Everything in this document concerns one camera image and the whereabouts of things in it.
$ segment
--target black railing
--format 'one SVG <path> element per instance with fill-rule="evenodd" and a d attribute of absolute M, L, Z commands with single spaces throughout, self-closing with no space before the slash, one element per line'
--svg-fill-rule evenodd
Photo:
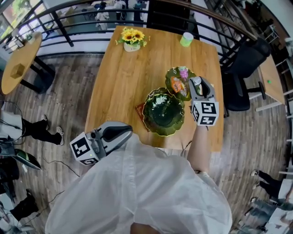
<path fill-rule="evenodd" d="M 180 34 L 183 34 L 184 32 L 190 32 L 194 35 L 196 39 L 204 39 L 205 41 L 214 44 L 217 47 L 220 64 L 225 66 L 230 63 L 231 58 L 233 58 L 233 56 L 237 53 L 237 50 L 242 42 L 247 40 L 256 40 L 256 37 L 251 32 L 233 22 L 232 19 L 229 20 L 226 17 L 213 11 L 181 0 L 150 0 L 149 2 L 145 1 L 144 3 L 149 3 L 148 10 L 144 8 L 121 9 L 119 11 L 122 12 L 122 14 L 131 13 L 134 15 L 133 17 L 128 16 L 128 18 L 126 18 L 125 20 L 116 20 L 115 16 L 117 9 L 106 9 L 98 11 L 92 7 L 90 10 L 87 9 L 86 11 L 80 11 L 82 7 L 86 7 L 85 4 L 91 2 L 93 2 L 93 0 L 76 0 L 47 9 L 44 12 L 36 15 L 35 17 L 27 19 L 26 21 L 18 25 L 17 28 L 21 29 L 22 27 L 27 26 L 30 22 L 34 20 L 38 20 L 40 22 L 38 26 L 34 28 L 30 27 L 29 30 L 19 36 L 25 37 L 25 35 L 29 32 L 41 30 L 41 33 L 44 35 L 41 47 L 54 46 L 63 43 L 67 43 L 71 47 L 73 47 L 74 44 L 77 42 L 110 40 L 110 38 L 76 39 L 72 37 L 73 35 L 113 32 L 115 24 L 125 24 L 126 26 L 146 25 L 150 28 L 156 28 Z M 58 15 L 59 10 L 72 6 L 75 6 L 78 10 L 74 10 L 74 12 L 69 15 Z M 178 13 L 172 14 L 172 8 L 175 9 Z M 94 16 L 98 12 L 108 12 L 111 17 L 109 20 L 96 21 Z M 197 22 L 193 17 L 190 16 L 191 12 L 198 12 L 212 18 L 215 25 L 211 26 L 205 24 L 205 22 Z M 147 20 L 143 21 L 140 17 L 137 17 L 138 14 L 147 14 Z M 52 16 L 50 18 L 53 19 L 46 22 L 41 22 L 40 18 L 47 15 Z M 84 28 L 80 30 L 80 26 L 93 25 L 97 23 L 105 23 L 107 25 L 106 29 L 92 27 L 94 30 L 86 30 Z M 211 38 L 209 35 L 200 33 L 198 30 L 200 28 L 205 28 L 206 30 L 213 32 L 216 36 Z M 230 35 L 227 35 L 227 29 L 231 32 Z M 11 35 L 7 35 L 7 37 L 1 40 L 0 44 L 6 49 L 6 51 L 12 53 L 13 50 L 17 49 L 17 46 L 14 44 L 14 39 L 9 41 L 9 37 L 11 38 Z M 64 38 L 64 40 L 54 40 L 55 38 L 59 37 Z"/>

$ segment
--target green plate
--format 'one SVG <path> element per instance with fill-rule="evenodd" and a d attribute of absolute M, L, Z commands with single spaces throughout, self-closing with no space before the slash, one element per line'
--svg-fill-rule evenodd
<path fill-rule="evenodd" d="M 177 97 L 178 99 L 183 100 L 183 101 L 190 101 L 191 100 L 191 96 L 190 96 L 190 90 L 189 90 L 189 85 L 188 85 L 188 79 L 190 79 L 191 77 L 196 77 L 196 75 L 192 71 L 190 71 L 188 69 L 188 77 L 185 80 L 182 77 L 180 77 L 180 72 L 179 72 L 179 69 L 178 68 L 179 67 L 171 68 L 167 72 L 167 74 L 166 74 L 166 81 L 165 81 L 166 87 L 167 87 L 168 91 L 171 94 L 175 95 L 175 97 Z M 175 91 L 172 89 L 171 79 L 172 79 L 173 76 L 176 77 L 176 78 L 178 78 L 184 84 L 184 86 L 185 86 L 184 87 L 184 89 L 185 89 L 184 92 L 186 92 L 186 95 L 185 94 L 183 95 L 181 92 L 175 93 Z"/>
<path fill-rule="evenodd" d="M 184 102 L 168 93 L 150 93 L 143 107 L 143 122 L 147 129 L 159 136 L 173 135 L 184 123 Z"/>

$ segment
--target floor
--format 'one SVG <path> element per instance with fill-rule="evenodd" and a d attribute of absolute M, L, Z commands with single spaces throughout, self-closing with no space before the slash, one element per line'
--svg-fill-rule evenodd
<path fill-rule="evenodd" d="M 61 160 L 68 164 L 77 174 L 83 166 L 75 162 L 69 142 L 83 131 L 92 87 L 98 72 L 102 55 L 69 55 L 43 58 L 56 67 L 56 78 L 46 94 L 37 95 L 28 88 L 19 85 L 6 96 L 21 108 L 23 117 L 35 122 L 46 114 L 50 120 L 50 131 L 55 132 L 58 125 L 65 132 L 65 145 L 55 146 L 26 137 L 23 145 L 18 147 L 37 157 L 42 171 L 27 169 L 19 165 L 20 179 L 15 181 L 17 202 L 24 199 L 25 189 L 30 188 L 42 211 L 56 194 L 62 192 L 76 175 L 60 163 L 47 164 L 47 161 Z M 34 72 L 30 71 L 26 80 L 32 81 Z M 246 79 L 248 88 L 257 86 L 257 74 Z M 289 133 L 284 106 L 277 106 L 263 112 L 254 109 L 262 103 L 272 102 L 270 98 L 263 101 L 254 99 L 251 109 L 246 112 L 231 112 L 224 121 L 224 141 L 220 153 L 213 153 L 210 176 L 222 189 L 228 199 L 233 214 L 233 224 L 243 220 L 252 226 L 258 223 L 251 217 L 244 217 L 252 196 L 267 199 L 260 188 L 252 191 L 257 181 L 250 177 L 250 172 L 261 169 L 277 178 L 279 170 L 285 166 L 286 138 Z M 168 154 L 180 155 L 178 150 L 166 150 Z M 54 202 L 49 204 L 39 217 L 29 222 L 35 227 L 35 233 L 44 233 L 46 219 Z M 25 224 L 35 214 L 22 220 Z"/>

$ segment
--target round wooden table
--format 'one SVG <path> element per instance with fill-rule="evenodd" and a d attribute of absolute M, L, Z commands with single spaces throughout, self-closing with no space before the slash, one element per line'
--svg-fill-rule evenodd
<path fill-rule="evenodd" d="M 36 56 L 42 43 L 42 34 L 37 32 L 34 36 L 35 41 L 32 44 L 26 43 L 24 47 L 15 50 L 7 62 L 1 83 L 4 94 L 12 92 L 19 83 L 37 93 L 44 93 L 53 83 L 55 71 Z M 43 69 L 35 67 L 32 64 L 33 61 L 38 63 Z M 13 78 L 11 77 L 12 70 L 18 64 L 22 64 L 24 66 L 24 71 L 20 77 Z M 34 84 L 23 80 L 29 68 L 38 74 Z"/>

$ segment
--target black chair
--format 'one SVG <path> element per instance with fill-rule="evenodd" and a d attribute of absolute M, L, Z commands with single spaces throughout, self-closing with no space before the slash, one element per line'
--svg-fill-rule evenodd
<path fill-rule="evenodd" d="M 248 93 L 261 92 L 266 99 L 265 88 L 261 82 L 259 87 L 247 89 L 244 78 L 248 78 L 271 54 L 270 45 L 262 38 L 255 42 L 244 42 L 235 56 L 231 59 L 232 65 L 222 69 L 224 105 L 228 110 L 241 112 L 250 109 Z"/>

